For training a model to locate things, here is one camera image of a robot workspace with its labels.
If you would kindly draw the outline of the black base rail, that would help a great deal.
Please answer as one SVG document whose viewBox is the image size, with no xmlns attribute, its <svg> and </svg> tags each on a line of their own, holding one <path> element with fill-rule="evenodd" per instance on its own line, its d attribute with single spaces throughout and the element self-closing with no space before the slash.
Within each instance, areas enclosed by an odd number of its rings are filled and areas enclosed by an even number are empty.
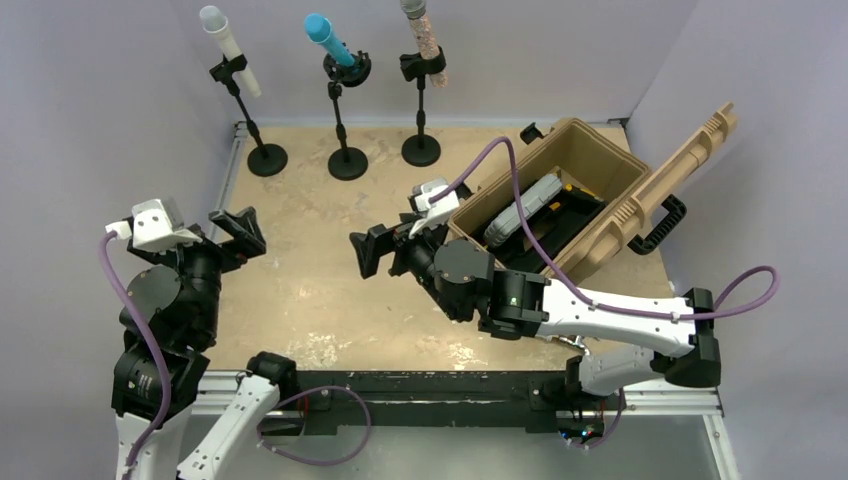
<svg viewBox="0 0 848 480">
<path fill-rule="evenodd" d="M 288 408 L 308 435 L 366 424 L 552 433 L 616 402 L 581 392 L 566 371 L 301 371 L 298 381 L 308 395 Z"/>
</svg>

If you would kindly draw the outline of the black shockmount mic stand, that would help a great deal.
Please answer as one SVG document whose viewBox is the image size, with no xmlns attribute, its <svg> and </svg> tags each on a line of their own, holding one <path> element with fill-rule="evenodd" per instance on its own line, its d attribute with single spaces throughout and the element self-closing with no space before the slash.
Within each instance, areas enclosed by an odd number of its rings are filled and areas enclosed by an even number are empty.
<svg viewBox="0 0 848 480">
<path fill-rule="evenodd" d="M 323 68 L 329 78 L 327 94 L 333 105 L 335 132 L 339 141 L 339 148 L 329 156 L 327 168 L 333 178 L 341 181 L 360 178 L 368 168 L 366 154 L 348 144 L 347 130 L 339 107 L 343 88 L 355 88 L 363 84 L 371 72 L 372 62 L 367 52 L 359 50 L 353 55 L 353 59 L 354 63 L 350 67 L 342 66 L 330 54 L 326 54 L 323 60 Z"/>
</svg>

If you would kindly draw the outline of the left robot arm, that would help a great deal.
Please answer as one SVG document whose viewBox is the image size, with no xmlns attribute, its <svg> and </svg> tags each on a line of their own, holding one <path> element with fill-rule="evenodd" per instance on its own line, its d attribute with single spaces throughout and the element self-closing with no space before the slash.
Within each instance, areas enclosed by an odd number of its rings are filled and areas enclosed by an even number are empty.
<svg viewBox="0 0 848 480">
<path fill-rule="evenodd" d="M 120 479 L 216 479 L 267 412 L 297 399 L 294 361 L 258 353 L 200 444 L 181 451 L 217 338 L 222 277 L 267 249 L 254 208 L 216 210 L 209 218 L 226 241 L 210 240 L 155 199 L 109 224 L 100 242 L 101 266 L 123 303 L 124 350 L 111 399 Z"/>
</svg>

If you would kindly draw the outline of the white microphone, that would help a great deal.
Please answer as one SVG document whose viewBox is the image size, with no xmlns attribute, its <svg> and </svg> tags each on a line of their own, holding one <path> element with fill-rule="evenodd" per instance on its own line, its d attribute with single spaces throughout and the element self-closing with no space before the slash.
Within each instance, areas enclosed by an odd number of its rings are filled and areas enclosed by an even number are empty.
<svg viewBox="0 0 848 480">
<path fill-rule="evenodd" d="M 246 59 L 233 36 L 228 17 L 217 6 L 207 5 L 202 7 L 199 11 L 199 18 L 204 31 L 217 42 L 227 60 L 232 61 L 240 56 Z M 250 94 L 254 98 L 259 98 L 262 93 L 261 87 L 249 65 L 245 65 L 240 76 Z"/>
</svg>

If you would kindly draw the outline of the glitter rhinestone microphone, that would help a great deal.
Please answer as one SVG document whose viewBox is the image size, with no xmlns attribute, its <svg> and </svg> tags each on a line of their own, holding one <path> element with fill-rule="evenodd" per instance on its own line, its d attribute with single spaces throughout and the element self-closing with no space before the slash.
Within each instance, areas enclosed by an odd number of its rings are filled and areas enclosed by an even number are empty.
<svg viewBox="0 0 848 480">
<path fill-rule="evenodd" d="M 425 61 L 431 83 L 443 88 L 448 84 L 445 73 L 446 59 L 436 40 L 431 21 L 427 15 L 425 0 L 400 0 L 400 8 L 406 15 L 415 37 L 421 58 Z"/>
</svg>

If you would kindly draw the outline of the blue microphone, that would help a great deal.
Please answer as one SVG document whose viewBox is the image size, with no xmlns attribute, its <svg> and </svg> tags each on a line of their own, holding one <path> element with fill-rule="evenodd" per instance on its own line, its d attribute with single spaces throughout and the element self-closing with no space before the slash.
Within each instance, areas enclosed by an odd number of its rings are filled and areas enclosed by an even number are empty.
<svg viewBox="0 0 848 480">
<path fill-rule="evenodd" d="M 355 58 L 336 36 L 332 23 L 319 13 L 310 13 L 304 19 L 304 30 L 310 41 L 321 46 L 339 66 L 350 68 Z"/>
</svg>

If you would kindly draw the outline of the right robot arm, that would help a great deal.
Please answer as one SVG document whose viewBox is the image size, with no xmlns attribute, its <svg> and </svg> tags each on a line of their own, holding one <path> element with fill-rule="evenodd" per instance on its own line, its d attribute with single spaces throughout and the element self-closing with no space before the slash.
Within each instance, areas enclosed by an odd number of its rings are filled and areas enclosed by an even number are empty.
<svg viewBox="0 0 848 480">
<path fill-rule="evenodd" d="M 584 407 L 594 399 L 642 381 L 663 378 L 672 385 L 714 388 L 721 381 L 719 343 L 707 320 L 689 320 L 710 306 L 704 290 L 684 297 L 623 296 L 628 306 L 645 306 L 647 317 L 610 312 L 582 302 L 556 279 L 499 268 L 494 256 L 466 239 L 450 239 L 445 225 L 418 233 L 409 223 L 367 232 L 349 240 L 362 278 L 376 274 L 380 259 L 394 256 L 392 276 L 410 273 L 445 316 L 477 323 L 502 340 L 587 336 L 622 343 L 604 355 L 575 357 L 561 381 L 564 399 Z"/>
</svg>

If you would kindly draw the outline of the tan plastic case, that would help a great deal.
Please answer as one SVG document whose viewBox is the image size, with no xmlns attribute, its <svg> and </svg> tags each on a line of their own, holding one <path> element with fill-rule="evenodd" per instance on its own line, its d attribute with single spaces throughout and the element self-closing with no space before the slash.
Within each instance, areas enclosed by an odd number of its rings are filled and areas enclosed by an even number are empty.
<svg viewBox="0 0 848 480">
<path fill-rule="evenodd" d="M 599 131 L 577 118 L 558 121 L 542 138 L 529 140 L 516 164 L 491 177 L 448 222 L 455 237 L 483 245 L 482 231 L 514 201 L 512 183 L 527 189 L 547 174 L 604 202 L 599 213 L 563 246 L 546 252 L 575 284 L 591 277 L 628 245 L 652 252 L 675 225 L 672 214 L 647 228 L 659 207 L 672 211 L 675 191 L 734 132 L 738 117 L 725 103 L 661 166 L 651 169 Z"/>
</svg>

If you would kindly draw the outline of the black clip mic stand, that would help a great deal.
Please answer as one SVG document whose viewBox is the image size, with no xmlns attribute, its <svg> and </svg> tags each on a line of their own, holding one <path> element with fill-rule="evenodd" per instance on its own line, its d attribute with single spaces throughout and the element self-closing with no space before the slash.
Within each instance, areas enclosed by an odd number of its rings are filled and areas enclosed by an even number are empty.
<svg viewBox="0 0 848 480">
<path fill-rule="evenodd" d="M 421 53 L 404 54 L 399 57 L 400 70 L 407 82 L 416 81 L 418 90 L 418 109 L 416 112 L 417 132 L 408 137 L 401 147 L 403 160 L 415 167 L 427 167 L 441 156 L 441 146 L 437 139 L 425 133 L 426 112 L 424 110 L 425 77 L 442 73 L 446 68 L 443 49 L 433 59 L 424 59 Z"/>
</svg>

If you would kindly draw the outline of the chrome metal fitting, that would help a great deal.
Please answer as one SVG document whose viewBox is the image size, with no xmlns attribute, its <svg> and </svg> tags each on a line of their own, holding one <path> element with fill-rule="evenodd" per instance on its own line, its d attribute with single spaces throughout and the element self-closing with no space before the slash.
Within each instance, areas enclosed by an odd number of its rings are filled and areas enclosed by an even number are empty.
<svg viewBox="0 0 848 480">
<path fill-rule="evenodd" d="M 586 345 L 584 338 L 580 335 L 560 336 L 559 341 L 571 348 L 582 351 L 585 355 L 588 355 L 590 352 L 590 349 Z"/>
</svg>

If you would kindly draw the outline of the left black mic stand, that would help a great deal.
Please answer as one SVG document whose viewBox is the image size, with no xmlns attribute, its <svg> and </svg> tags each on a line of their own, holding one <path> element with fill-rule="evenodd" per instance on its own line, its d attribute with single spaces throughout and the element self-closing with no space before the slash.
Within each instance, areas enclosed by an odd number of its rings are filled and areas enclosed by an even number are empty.
<svg viewBox="0 0 848 480">
<path fill-rule="evenodd" d="M 277 144 L 267 144 L 262 140 L 258 126 L 251 118 L 241 98 L 241 89 L 234 79 L 234 75 L 245 73 L 247 66 L 248 62 L 243 54 L 236 56 L 233 60 L 228 60 L 223 56 L 222 61 L 211 68 L 209 73 L 217 83 L 224 85 L 228 93 L 236 100 L 244 116 L 248 133 L 256 143 L 256 147 L 248 154 L 247 166 L 249 171 L 258 177 L 271 177 L 280 173 L 286 167 L 288 154 L 283 147 Z"/>
</svg>

